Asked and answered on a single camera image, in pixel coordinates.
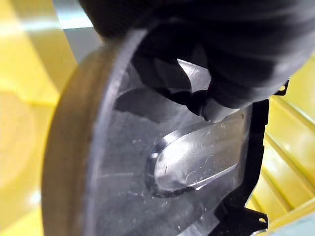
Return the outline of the left robot hand black cloth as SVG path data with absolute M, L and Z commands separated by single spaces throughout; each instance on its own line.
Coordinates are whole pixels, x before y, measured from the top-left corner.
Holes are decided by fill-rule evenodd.
M 312 0 L 82 0 L 95 30 L 146 34 L 139 71 L 179 82 L 173 97 L 218 122 L 275 94 L 315 49 Z

